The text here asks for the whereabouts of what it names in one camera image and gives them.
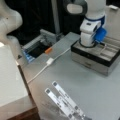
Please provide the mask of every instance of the gray table surface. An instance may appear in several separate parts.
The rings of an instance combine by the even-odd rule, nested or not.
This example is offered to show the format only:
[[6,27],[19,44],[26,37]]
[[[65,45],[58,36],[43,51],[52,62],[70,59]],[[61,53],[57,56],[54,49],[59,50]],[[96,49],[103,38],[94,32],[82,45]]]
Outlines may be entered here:
[[[69,33],[53,46],[53,51],[49,56],[42,54],[26,66],[24,73],[27,81],[46,65],[50,57],[55,58],[78,38],[79,35]],[[112,74],[105,77],[72,61],[69,51],[29,85],[44,120],[67,120],[59,115],[57,106],[44,92],[49,87],[57,94],[51,85],[53,81],[57,81],[93,120],[118,120],[120,117],[120,64]]]

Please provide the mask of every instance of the cable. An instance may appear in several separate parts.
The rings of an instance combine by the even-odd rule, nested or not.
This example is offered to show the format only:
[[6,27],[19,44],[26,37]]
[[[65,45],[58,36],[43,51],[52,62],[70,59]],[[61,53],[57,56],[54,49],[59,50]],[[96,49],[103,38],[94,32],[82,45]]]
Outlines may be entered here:
[[46,70],[54,61],[56,61],[59,57],[61,57],[62,55],[64,55],[66,52],[68,52],[70,50],[70,48],[68,48],[66,51],[64,51],[63,53],[61,53],[60,55],[58,55],[55,59],[53,58],[49,58],[48,61],[46,62],[46,66],[43,67],[43,69],[38,72],[38,74],[36,74],[31,80],[29,80],[27,83],[30,84],[33,80],[35,80],[35,78],[37,78],[44,70]]

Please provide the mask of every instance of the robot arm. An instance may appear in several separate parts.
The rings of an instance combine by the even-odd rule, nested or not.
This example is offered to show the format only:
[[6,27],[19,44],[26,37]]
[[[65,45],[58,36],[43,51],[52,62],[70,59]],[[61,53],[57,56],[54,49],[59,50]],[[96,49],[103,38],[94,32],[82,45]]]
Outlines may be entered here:
[[66,11],[70,14],[85,15],[87,13],[87,3],[84,0],[63,0]]
[[20,44],[17,38],[7,36],[7,34],[19,28],[22,22],[21,15],[17,11],[10,9],[5,0],[0,0],[0,42],[10,46],[15,60],[21,66],[26,64],[27,60],[21,50]]
[[80,27],[80,44],[83,47],[91,48],[96,43],[103,41],[107,33],[104,29],[106,0],[74,0],[73,2],[64,0],[64,6],[71,14],[79,13],[80,15],[85,15],[85,19]]

